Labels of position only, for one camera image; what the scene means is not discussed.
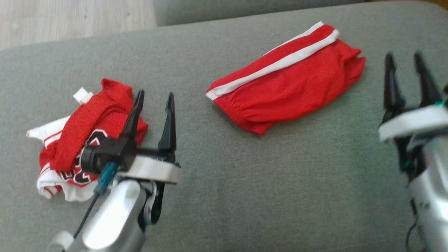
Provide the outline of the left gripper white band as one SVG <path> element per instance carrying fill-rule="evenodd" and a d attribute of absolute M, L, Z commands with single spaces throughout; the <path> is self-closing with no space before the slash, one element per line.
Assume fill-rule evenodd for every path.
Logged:
<path fill-rule="evenodd" d="M 130 114 L 121 132 L 121 138 L 137 145 L 136 135 L 140 113 L 144 106 L 145 91 L 139 90 Z M 163 196 L 166 184 L 177 184 L 181 181 L 182 169 L 176 161 L 176 118 L 175 98 L 169 93 L 165 108 L 166 120 L 161 139 L 158 142 L 159 150 L 138 149 L 136 158 L 128 171 L 122 171 L 121 177 L 134 179 L 138 182 L 147 182 L 147 200 L 142 209 L 142 218 L 146 225 L 155 225 L 159 221 Z"/>

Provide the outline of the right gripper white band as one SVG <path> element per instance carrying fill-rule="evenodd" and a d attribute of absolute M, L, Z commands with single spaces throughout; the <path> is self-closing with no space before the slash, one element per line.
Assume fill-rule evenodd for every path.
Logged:
<path fill-rule="evenodd" d="M 421 52 L 414 54 L 416 72 L 420 78 L 421 101 L 419 108 L 402 113 L 405 100 L 396 78 L 392 53 L 385 56 L 384 109 L 385 118 L 380 124 L 380 142 L 392 141 L 397 149 L 399 169 L 409 179 L 416 179 L 425 171 L 424 145 L 436 137 L 447 134 L 447 108 L 442 102 L 438 87 L 427 68 Z"/>

